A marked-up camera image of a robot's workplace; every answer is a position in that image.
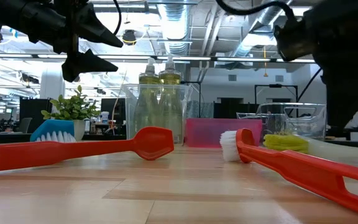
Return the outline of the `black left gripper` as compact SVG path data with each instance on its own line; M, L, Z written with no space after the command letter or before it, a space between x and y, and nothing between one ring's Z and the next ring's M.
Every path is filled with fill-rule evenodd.
M50 44L57 54L67 53L62 65L63 79L75 81L79 74L116 72L118 67L94 55L89 49L78 51L78 39L84 38L121 48L123 43L97 18L89 0L24 0L20 24L31 42Z

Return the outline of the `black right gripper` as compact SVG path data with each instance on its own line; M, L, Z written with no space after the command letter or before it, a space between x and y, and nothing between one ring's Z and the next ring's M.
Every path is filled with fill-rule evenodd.
M274 30L279 55L286 62L313 56L323 69L327 123L344 128L358 110L358 0L321 0L301 19L282 9L287 21Z

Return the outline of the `yellow soap pump bottle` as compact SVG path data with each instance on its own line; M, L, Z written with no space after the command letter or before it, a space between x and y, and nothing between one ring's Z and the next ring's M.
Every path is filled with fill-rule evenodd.
M155 73L155 60L148 58L144 73L139 75L139 97L134 111L134 131L137 133L144 127L157 126L158 101L157 88L146 85L158 85L160 79Z
M173 142L181 143L182 136L182 104L180 89L181 72L175 69L173 56L169 55L165 64L165 70L159 73L160 81L164 85L160 99L160 111L163 116L163 127L170 129L173 133Z

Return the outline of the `yellow-green dish brush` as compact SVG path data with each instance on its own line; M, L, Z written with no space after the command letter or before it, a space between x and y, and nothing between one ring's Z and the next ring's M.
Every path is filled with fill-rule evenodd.
M264 146L276 151L291 150L358 167L358 147L343 146L291 134L266 134Z

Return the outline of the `light blue spoon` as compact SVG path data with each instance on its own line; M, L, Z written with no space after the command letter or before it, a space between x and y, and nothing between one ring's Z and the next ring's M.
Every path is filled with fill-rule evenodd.
M30 136L30 142L55 141L76 142L74 122L68 120L45 120Z

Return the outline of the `red spoon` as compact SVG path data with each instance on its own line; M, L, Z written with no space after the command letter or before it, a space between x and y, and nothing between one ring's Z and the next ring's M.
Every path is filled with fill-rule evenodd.
M227 162L256 162L303 189L358 212L358 195L348 191L344 182L345 177L358 180L358 167L296 151L259 147L249 129L226 131L219 143Z

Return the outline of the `red dish brush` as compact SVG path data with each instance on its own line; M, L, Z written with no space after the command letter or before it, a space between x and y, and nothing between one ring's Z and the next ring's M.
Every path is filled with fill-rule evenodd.
M68 159L128 151L153 161L173 150L172 131L151 126L142 128L127 140L0 144L0 171L48 166Z

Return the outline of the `low clear plastic tray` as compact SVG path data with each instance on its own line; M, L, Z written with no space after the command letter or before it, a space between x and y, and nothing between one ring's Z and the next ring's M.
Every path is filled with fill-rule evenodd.
M267 134L295 134L323 140L326 116L326 105L314 103L264 103L255 113L237 113L239 119L262 121L260 142Z

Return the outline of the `small artificial green plant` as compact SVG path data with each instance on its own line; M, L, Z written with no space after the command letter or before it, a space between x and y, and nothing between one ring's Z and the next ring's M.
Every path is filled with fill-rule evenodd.
M74 89L75 95L64 98L60 95L57 100L50 100L55 112L42 110L44 119L68 120L74 122L74 138L81 141L85 134L85 119L95 118L101 111L97 110L96 100L92 103L86 101L87 95L83 94L81 85Z

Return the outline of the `tall clear plastic bin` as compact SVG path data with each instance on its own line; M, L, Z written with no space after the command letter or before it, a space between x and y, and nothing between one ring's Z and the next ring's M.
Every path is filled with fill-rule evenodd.
M183 144L189 86L126 84L124 93L128 138L146 126L156 126L171 130L175 145Z

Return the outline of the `black cabinet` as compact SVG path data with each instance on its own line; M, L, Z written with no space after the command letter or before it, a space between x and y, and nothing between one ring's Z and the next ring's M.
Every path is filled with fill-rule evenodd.
M52 111L52 104L49 99L20 99L19 119L30 118L26 133L33 133L45 120L41 113L43 110Z

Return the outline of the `red plastic tray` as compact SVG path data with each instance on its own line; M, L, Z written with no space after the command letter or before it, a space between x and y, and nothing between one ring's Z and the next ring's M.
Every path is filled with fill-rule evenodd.
M185 144L188 147L220 148L221 134L246 128L259 144L262 132L260 119L188 118L185 124Z

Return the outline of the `silver ventilation duct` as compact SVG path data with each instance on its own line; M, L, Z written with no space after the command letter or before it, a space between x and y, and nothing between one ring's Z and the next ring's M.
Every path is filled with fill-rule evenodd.
M188 0L163 0L157 5L161 17L165 50L171 55L188 55L190 8Z

